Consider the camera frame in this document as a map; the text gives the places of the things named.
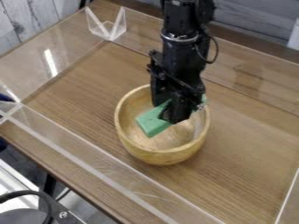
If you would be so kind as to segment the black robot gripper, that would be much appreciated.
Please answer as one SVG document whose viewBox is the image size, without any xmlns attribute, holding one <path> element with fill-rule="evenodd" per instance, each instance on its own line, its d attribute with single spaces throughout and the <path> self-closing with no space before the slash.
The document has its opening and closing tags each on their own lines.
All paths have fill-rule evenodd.
<svg viewBox="0 0 299 224">
<path fill-rule="evenodd" d="M 162 32 L 163 50 L 150 52 L 151 97 L 155 107 L 166 103 L 159 118 L 170 124 L 189 120 L 203 104 L 202 71 L 207 62 L 207 37 Z"/>
</svg>

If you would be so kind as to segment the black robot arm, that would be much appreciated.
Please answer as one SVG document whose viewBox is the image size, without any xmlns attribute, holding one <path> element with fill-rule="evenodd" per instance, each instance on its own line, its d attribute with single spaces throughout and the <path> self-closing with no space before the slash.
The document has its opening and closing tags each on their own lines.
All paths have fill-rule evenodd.
<svg viewBox="0 0 299 224">
<path fill-rule="evenodd" d="M 161 0 L 163 50 L 150 52 L 152 104 L 163 108 L 158 118 L 177 124 L 205 103 L 202 72 L 215 62 L 210 49 L 218 44 L 207 25 L 217 9 L 214 0 Z"/>
</svg>

